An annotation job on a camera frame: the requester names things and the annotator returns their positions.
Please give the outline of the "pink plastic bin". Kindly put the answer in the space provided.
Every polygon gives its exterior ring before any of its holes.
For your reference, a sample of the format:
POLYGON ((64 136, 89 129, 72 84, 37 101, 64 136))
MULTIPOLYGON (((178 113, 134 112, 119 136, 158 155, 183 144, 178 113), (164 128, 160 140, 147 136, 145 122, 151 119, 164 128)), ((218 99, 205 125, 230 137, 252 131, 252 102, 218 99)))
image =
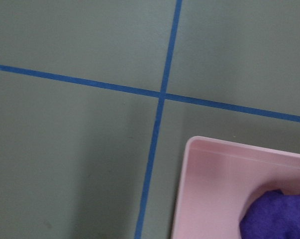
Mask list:
POLYGON ((191 137, 185 147, 171 237, 238 239, 248 207, 275 189, 300 194, 300 154, 191 137))

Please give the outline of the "purple cloth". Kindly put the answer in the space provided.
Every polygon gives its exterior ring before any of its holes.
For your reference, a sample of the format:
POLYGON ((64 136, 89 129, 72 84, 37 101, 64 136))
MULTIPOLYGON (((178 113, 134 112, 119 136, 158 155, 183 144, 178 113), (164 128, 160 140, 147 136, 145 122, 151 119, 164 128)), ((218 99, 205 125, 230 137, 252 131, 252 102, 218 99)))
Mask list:
POLYGON ((239 229, 243 239, 300 239, 300 195, 267 191, 250 205, 239 229))

